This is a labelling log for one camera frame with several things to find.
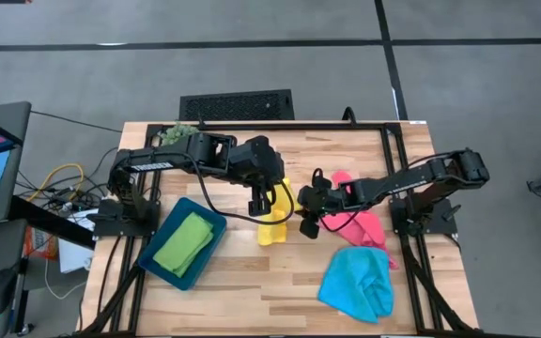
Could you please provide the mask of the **black slanted desk bar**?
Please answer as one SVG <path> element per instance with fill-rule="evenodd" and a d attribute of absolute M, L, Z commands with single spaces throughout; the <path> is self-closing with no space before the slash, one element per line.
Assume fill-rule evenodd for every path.
<path fill-rule="evenodd" d="M 96 242 L 93 234 L 78 223 L 68 221 L 50 211 L 44 210 L 31 202 L 13 196 L 11 198 L 9 220 L 26 220 L 29 225 L 70 243 L 93 250 Z"/>

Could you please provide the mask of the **teal plastic bin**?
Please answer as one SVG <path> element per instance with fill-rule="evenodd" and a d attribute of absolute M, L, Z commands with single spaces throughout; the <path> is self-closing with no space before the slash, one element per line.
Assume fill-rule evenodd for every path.
<path fill-rule="evenodd" d="M 153 260 L 153 255 L 163 246 L 192 212 L 196 213 L 212 225 L 213 239 L 197 254 L 185 274 L 179 278 L 157 264 Z M 152 238 L 144 252 L 139 256 L 138 265 L 176 288 L 188 290 L 195 285 L 195 282 L 206 267 L 213 252 L 221 242 L 225 229 L 226 219 L 223 216 L 200 206 L 186 197 L 181 197 L 166 220 L 162 223 L 158 233 Z"/>

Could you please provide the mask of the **yellow microfiber towel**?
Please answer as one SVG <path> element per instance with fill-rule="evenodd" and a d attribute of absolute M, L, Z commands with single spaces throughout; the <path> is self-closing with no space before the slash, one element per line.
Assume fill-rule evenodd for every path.
<path fill-rule="evenodd" d="M 296 196 L 290 185 L 290 179 L 285 177 L 283 183 L 286 185 L 287 190 L 283 188 L 281 184 L 274 186 L 275 189 L 275 202 L 271 205 L 270 214 L 263 215 L 261 220 L 263 222 L 276 222 L 284 219 L 289 211 L 300 211 L 301 205 L 298 203 Z M 260 246 L 269 246 L 273 243 L 284 243 L 287 237 L 286 222 L 278 224 L 265 225 L 260 224 L 257 227 L 257 243 Z"/>

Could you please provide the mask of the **blue microfiber towel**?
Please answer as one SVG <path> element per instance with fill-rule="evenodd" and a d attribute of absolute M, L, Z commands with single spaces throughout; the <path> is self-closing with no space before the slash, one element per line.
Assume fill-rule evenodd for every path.
<path fill-rule="evenodd" d="M 337 251 L 325 271 L 317 299 L 358 321 L 378 324 L 394 310 L 388 254 L 370 247 Z"/>

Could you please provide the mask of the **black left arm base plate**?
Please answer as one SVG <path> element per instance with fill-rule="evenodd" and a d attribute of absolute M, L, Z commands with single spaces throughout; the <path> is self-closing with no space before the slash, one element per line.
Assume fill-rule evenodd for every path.
<path fill-rule="evenodd" d="M 145 200 L 137 205 L 127 205 L 106 199 L 100 203 L 98 212 L 87 218 L 95 224 L 93 234 L 96 237 L 148 237 L 158 229 L 160 203 Z"/>

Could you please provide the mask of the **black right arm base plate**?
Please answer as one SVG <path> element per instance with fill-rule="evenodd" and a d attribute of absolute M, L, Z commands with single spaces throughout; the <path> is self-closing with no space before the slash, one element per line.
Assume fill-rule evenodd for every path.
<path fill-rule="evenodd" d="M 406 199 L 392 199 L 389 203 L 393 229 L 398 234 L 412 237 L 424 234 L 456 235 L 455 213 L 461 205 L 452 206 L 449 199 L 439 201 L 425 211 L 410 213 Z"/>

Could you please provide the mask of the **white paper sheet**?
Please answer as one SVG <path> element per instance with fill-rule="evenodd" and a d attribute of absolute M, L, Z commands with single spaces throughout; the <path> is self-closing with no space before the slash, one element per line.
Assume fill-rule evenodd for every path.
<path fill-rule="evenodd" d="M 68 216 L 68 220 L 93 233 L 95 224 L 87 216 L 97 213 L 98 210 L 89 209 L 75 212 Z M 90 270 L 94 250 L 87 249 L 64 239 L 58 241 L 59 267 L 62 273 L 70 273 L 78 269 Z"/>

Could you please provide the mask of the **orange package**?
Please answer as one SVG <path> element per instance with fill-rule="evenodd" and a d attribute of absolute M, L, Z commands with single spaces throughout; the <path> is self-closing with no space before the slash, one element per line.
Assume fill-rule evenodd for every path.
<path fill-rule="evenodd" d="M 57 237 L 28 226 L 24 233 L 23 255 L 55 260 L 58 257 Z"/>

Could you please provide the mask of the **green microfiber towel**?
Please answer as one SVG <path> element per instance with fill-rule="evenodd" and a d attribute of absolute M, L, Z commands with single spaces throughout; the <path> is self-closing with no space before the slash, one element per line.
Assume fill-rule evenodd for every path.
<path fill-rule="evenodd" d="M 212 225 L 192 212 L 153 255 L 153 260 L 180 278 L 212 239 Z"/>

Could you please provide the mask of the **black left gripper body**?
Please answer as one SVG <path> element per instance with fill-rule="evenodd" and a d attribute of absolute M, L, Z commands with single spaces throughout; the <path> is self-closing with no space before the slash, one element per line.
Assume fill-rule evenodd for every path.
<path fill-rule="evenodd" d="M 271 187 L 284 178 L 284 162 L 268 137 L 256 136 L 230 149 L 230 177 L 244 186 Z"/>

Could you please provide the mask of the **green artificial plant ball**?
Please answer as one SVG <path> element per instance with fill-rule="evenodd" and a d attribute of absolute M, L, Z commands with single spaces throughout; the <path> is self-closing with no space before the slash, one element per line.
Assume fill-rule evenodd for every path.
<path fill-rule="evenodd" d="M 174 127 L 162 131 L 159 136 L 163 146 L 169 146 L 176 143 L 178 140 L 196 134 L 199 132 L 197 127 L 177 123 Z"/>

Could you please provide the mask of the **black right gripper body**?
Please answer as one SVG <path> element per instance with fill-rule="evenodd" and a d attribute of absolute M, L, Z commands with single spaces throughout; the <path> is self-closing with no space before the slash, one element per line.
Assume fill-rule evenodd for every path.
<path fill-rule="evenodd" d="M 340 189 L 332 189 L 331 186 L 323 184 L 303 186 L 299 190 L 297 197 L 301 210 L 307 210 L 309 216 L 315 217 L 344 212 L 344 200 L 344 195 Z"/>

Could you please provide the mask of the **black aluminium table frame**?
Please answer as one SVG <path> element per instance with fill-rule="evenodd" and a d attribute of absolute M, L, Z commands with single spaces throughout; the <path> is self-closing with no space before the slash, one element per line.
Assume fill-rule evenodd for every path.
<path fill-rule="evenodd" d="M 345 170 L 354 177 L 384 177 L 434 150 L 423 122 L 212 122 L 209 129 L 240 141 L 268 137 L 282 154 L 294 189 L 307 184 L 316 168 L 326 174 Z M 112 297 L 141 246 L 139 240 L 100 240 L 82 304 L 81 338 L 388 335 L 413 334 L 433 324 L 432 303 L 404 268 L 391 274 L 394 311 L 378 324 L 357 321 L 319 302 L 322 276 L 345 242 L 327 232 L 315 240 L 305 238 L 299 219 L 293 218 L 285 243 L 259 246 L 255 225 L 229 216 L 247 211 L 249 192 L 239 186 L 213 179 L 199 185 L 194 176 L 178 171 L 146 176 L 140 185 L 157 186 L 163 212 L 181 197 L 212 202 L 228 213 L 226 231 L 193 289 L 181 291 L 145 273 L 129 288 L 113 320 L 95 333 L 99 308 Z"/>

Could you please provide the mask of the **pink microfiber towel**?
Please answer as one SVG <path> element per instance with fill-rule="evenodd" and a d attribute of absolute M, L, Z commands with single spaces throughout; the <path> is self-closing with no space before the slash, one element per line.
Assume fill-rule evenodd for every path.
<path fill-rule="evenodd" d="M 389 268 L 398 269 L 398 263 L 389 254 L 386 237 L 379 217 L 371 211 L 360 211 L 350 222 L 352 213 L 324 216 L 319 223 L 325 230 L 337 234 L 353 246 L 373 247 L 388 254 Z"/>

